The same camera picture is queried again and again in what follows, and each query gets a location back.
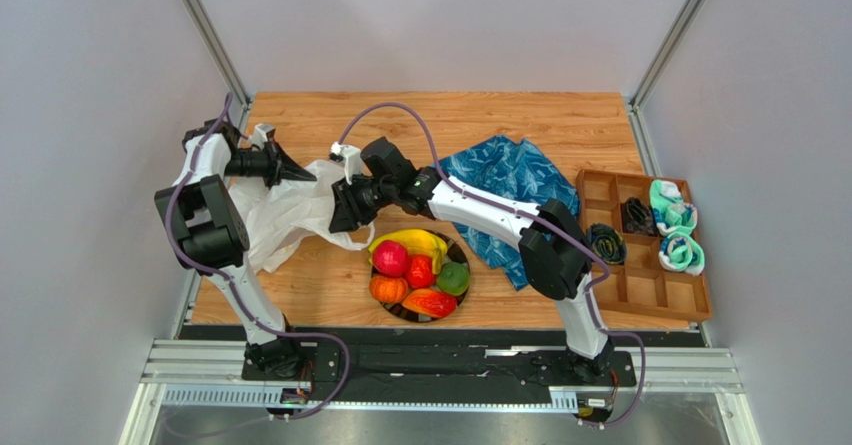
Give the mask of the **yellow fake banana bunch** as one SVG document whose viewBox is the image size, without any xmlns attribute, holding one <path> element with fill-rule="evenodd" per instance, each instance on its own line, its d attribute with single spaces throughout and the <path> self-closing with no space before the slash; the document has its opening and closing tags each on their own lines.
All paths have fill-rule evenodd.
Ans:
<svg viewBox="0 0 852 445">
<path fill-rule="evenodd" d="M 382 235 L 367 247 L 370 254 L 385 241 L 394 241 L 404 246 L 410 254 L 426 255 L 432 259 L 432 272 L 439 274 L 448 252 L 444 238 L 423 229 L 403 229 Z"/>
</svg>

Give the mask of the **red yellow fake mango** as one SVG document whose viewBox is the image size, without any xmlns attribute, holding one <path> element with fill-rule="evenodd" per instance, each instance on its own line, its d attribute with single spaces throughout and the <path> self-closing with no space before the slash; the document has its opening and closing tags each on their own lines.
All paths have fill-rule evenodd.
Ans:
<svg viewBox="0 0 852 445">
<path fill-rule="evenodd" d="M 441 319 L 455 312 L 458 300 L 440 290 L 423 288 L 410 292 L 401 305 L 408 311 Z"/>
</svg>

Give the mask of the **white printed plastic bag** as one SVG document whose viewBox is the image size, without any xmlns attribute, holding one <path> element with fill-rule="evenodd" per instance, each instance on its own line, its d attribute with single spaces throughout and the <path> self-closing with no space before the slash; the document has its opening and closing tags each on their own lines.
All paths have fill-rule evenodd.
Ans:
<svg viewBox="0 0 852 445">
<path fill-rule="evenodd" d="M 375 226 L 367 238 L 356 241 L 347 232 L 332 233 L 334 212 L 332 184 L 344 178 L 343 169 L 327 160 L 307 166 L 314 181 L 289 181 L 267 188 L 259 178 L 242 177 L 229 188 L 230 196 L 248 230 L 249 263 L 255 272 L 272 273 L 294 255 L 301 242 L 319 236 L 348 251 L 361 251 L 373 241 Z"/>
</svg>

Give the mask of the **orange fake fruit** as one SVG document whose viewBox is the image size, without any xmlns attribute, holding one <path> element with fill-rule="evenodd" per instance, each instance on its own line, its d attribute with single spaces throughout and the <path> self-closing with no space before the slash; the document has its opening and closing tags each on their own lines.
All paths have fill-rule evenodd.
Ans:
<svg viewBox="0 0 852 445">
<path fill-rule="evenodd" d="M 382 304 L 401 303 L 410 292 L 409 285 L 404 278 L 381 274 L 371 278 L 368 290 L 372 298 Z"/>
</svg>

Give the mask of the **dark red fake apple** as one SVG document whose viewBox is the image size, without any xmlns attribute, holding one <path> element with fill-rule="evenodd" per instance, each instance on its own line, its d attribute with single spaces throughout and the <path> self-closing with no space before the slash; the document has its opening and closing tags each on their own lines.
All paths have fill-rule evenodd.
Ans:
<svg viewBox="0 0 852 445">
<path fill-rule="evenodd" d="M 379 243 L 371 255 L 373 267 L 389 277 L 402 277 L 409 267 L 407 249 L 393 240 Z"/>
</svg>

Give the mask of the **green fake lime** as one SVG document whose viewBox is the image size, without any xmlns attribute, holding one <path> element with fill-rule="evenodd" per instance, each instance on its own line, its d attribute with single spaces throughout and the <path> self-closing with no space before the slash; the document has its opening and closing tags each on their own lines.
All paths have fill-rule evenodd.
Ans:
<svg viewBox="0 0 852 445">
<path fill-rule="evenodd" d="M 436 285 L 442 292 L 452 296 L 465 294 L 470 286 L 469 268 L 461 263 L 447 263 L 437 276 Z"/>
</svg>

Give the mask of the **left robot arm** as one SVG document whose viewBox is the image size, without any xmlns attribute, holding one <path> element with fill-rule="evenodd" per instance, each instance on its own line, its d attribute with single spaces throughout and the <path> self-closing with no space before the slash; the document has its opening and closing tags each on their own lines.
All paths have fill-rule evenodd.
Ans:
<svg viewBox="0 0 852 445">
<path fill-rule="evenodd" d="M 272 304 L 253 271 L 248 229 L 233 202 L 226 179 L 260 179 L 272 188 L 284 180 L 315 177 L 277 143 L 275 129 L 254 128 L 249 144 L 225 117 L 188 131 L 178 179 L 154 200 L 179 264 L 207 277 L 234 309 L 246 334 L 246 364 L 285 380 L 307 374 L 307 358 L 285 315 Z"/>
</svg>

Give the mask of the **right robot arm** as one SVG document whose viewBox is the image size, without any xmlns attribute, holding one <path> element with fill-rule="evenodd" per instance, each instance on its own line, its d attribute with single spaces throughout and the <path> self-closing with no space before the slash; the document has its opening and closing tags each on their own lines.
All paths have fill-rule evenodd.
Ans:
<svg viewBox="0 0 852 445">
<path fill-rule="evenodd" d="M 614 346 L 593 295 L 598 280 L 592 269 L 602 260 L 565 204 L 502 198 L 448 174 L 440 163 L 416 168 L 386 138 L 362 149 L 335 142 L 330 158 L 344 171 L 332 186 L 330 232 L 366 226 L 389 205 L 484 232 L 517 251 L 528 285 L 554 302 L 576 371 L 592 376 L 609 370 Z"/>
</svg>

